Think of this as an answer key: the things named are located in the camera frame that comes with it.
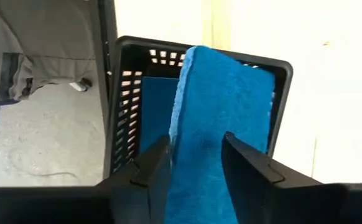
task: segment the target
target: black plastic holder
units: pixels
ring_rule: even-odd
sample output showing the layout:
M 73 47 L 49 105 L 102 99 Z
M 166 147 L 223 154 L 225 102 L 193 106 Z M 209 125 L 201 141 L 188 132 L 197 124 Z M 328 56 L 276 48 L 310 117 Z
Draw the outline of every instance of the black plastic holder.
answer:
M 141 136 L 142 77 L 179 78 L 185 51 L 191 45 L 123 36 L 116 41 L 114 74 L 110 84 L 104 178 L 139 154 Z M 219 50 L 245 66 L 258 67 L 275 76 L 271 128 L 267 154 L 272 157 L 281 125 L 293 69 L 289 62 Z

